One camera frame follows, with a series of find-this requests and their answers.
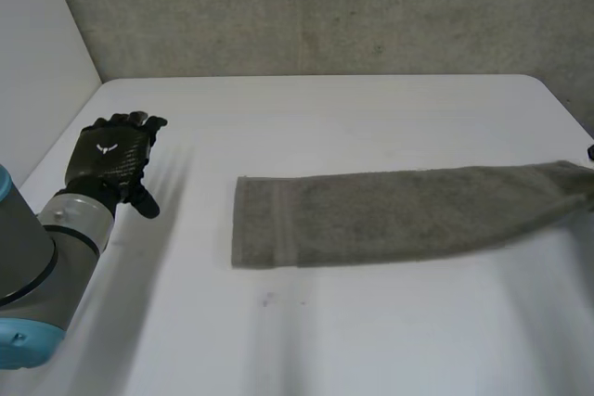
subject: white logo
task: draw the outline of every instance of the white logo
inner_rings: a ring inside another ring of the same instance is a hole
[[[101,152],[103,155],[105,155],[108,152],[111,152],[114,148],[116,148],[118,145],[114,144],[111,147],[102,147],[99,144],[97,144],[97,148],[99,149],[99,152]]]

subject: robotic arm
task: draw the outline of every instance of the robotic arm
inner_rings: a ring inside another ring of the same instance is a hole
[[[66,188],[37,217],[0,166],[0,369],[51,358],[107,246],[118,203],[159,215],[140,181],[166,124],[138,111],[84,128]]]

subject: table surface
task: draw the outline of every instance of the table surface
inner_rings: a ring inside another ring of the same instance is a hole
[[[62,187],[80,129],[135,109],[169,120],[146,176],[161,216],[118,209],[57,356],[40,369],[3,373],[0,394],[591,394],[589,217],[448,260],[230,266],[239,175],[582,160],[592,139],[539,81],[110,82],[22,188],[33,209]]]

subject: gray towel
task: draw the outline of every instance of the gray towel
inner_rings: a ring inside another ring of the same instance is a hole
[[[484,249],[594,204],[594,171],[519,167],[238,179],[232,263],[346,265]]]

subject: finger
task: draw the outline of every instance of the finger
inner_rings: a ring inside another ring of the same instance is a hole
[[[161,213],[157,201],[143,185],[138,185],[128,201],[143,217],[155,218]]]
[[[147,119],[147,122],[145,122],[145,125],[143,127],[148,131],[151,146],[155,144],[155,140],[157,139],[157,132],[165,125],[167,125],[167,120],[165,120],[164,118],[160,118],[158,116],[151,116]]]
[[[134,125],[142,125],[149,115],[144,111],[133,111],[128,117],[128,121]]]
[[[103,127],[106,122],[107,120],[105,118],[97,118],[97,120],[93,124],[93,127]]]
[[[110,118],[110,122],[114,124],[121,124],[122,122],[126,122],[128,120],[128,115],[123,113],[114,113],[113,116]]]

